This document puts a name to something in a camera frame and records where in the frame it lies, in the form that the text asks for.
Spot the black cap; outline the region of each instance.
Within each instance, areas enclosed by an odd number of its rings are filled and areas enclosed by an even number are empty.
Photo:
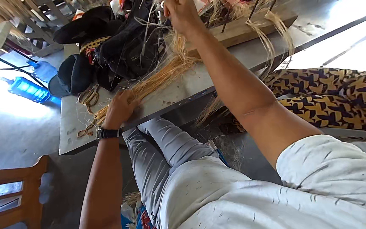
[[[79,94],[91,84],[94,66],[90,65],[87,57],[72,54],[60,65],[57,75],[48,85],[49,92],[58,97]]]

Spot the wooden chair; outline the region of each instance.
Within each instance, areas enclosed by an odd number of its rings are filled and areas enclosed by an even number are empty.
[[[18,197],[18,206],[0,212],[0,229],[24,222],[29,229],[41,228],[42,204],[39,203],[38,187],[42,174],[46,172],[49,156],[38,158],[29,168],[0,170],[0,185],[22,181],[22,190],[0,195],[0,200]]]

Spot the blue plastic bottle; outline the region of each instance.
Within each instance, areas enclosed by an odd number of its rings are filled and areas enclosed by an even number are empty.
[[[44,103],[50,97],[53,97],[47,89],[23,77],[15,77],[15,80],[1,77],[1,80],[9,84],[8,91],[10,93],[25,97],[37,103]]]
[[[27,63],[35,69],[32,75],[46,83],[57,75],[57,69],[46,61],[39,61],[38,63],[35,63],[28,60]]]

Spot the patterned cloth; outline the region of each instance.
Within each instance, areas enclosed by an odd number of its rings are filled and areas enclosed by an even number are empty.
[[[366,130],[366,72],[334,68],[283,69],[264,83],[279,102],[316,127]]]
[[[104,43],[104,41],[110,38],[111,36],[107,36],[90,41],[89,43],[83,45],[80,48],[80,53],[84,54],[88,58],[88,61],[91,65],[94,65],[94,57],[95,57],[94,51],[98,46],[100,46],[100,44]]]

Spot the wristwatch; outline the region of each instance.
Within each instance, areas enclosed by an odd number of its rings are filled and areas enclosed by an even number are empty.
[[[103,129],[101,126],[97,128],[96,133],[96,139],[97,141],[103,139],[103,138],[118,138],[122,131],[120,129],[118,130],[106,130]]]

